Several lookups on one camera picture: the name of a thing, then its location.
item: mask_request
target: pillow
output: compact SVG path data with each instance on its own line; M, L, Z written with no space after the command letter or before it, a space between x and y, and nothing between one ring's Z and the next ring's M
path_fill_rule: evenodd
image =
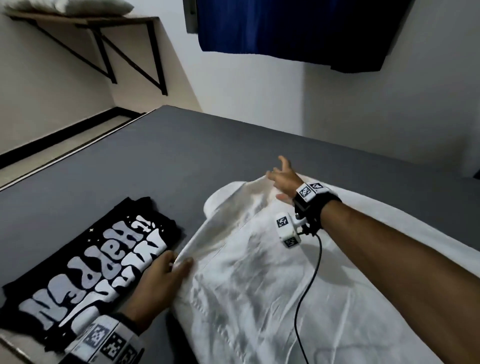
M122 16L132 11L125 0L6 0L4 8L19 12L45 12L63 16Z

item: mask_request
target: gray tabletop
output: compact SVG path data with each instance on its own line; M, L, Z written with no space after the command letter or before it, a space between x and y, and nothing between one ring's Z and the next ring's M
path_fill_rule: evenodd
M294 168L397 207L480 250L480 181L314 139L163 106L0 192L0 285L80 234L125 197L150 196L189 240L203 204L232 181ZM172 363L161 315L142 363Z

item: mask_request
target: black t-shirt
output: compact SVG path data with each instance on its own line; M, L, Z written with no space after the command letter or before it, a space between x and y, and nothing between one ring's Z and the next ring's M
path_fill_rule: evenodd
M149 197L126 198L55 254L3 286L0 327L62 351L111 312L152 260L180 238Z

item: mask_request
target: cable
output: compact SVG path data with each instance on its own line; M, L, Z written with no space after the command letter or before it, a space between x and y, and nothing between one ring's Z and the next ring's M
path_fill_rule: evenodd
M297 305L297 310L295 311L295 318L293 320L293 326L295 327L295 334L297 335L297 340L300 344L300 349L301 349L301 352L303 353L303 357L305 358L305 361L307 364L309 364L308 362L308 359L307 359L307 355L305 354L305 350L303 349L303 346L301 344L301 340L300 340L300 336L299 336L299 332L297 330L297 316L299 314L299 310L300 310L300 305L301 305L301 302L303 301L303 299L305 298L305 296L307 295L307 292L308 290L310 289L310 287L312 286L312 283L313 281L315 280L315 277L317 276L317 272L318 272L318 267L320 266L320 260L322 259L322 241L320 240L320 237L315 234L315 236L318 238L318 243L320 244L320 252L318 254L318 262L317 262L317 266L315 267L315 271L313 273L313 277L312 279L310 280L310 283L308 284L307 286L307 289L305 290L305 292L303 293L303 295L300 297L300 301L299 301L299 304Z

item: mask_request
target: baseboard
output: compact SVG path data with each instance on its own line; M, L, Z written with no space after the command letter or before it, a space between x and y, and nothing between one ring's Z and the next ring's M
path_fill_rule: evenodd
M9 150L6 153L0 154L0 169L9 166L15 162L18 162L19 160L27 158L35 153L41 152L44 149L63 142L68 138L80 134L85 130L91 129L94 126L100 125L101 123L113 119L117 116L124 116L129 119L134 119L141 116L141 113L119 107L111 108L88 119L79 121L74 125L67 126L64 129L44 136L43 138L34 140L28 144Z

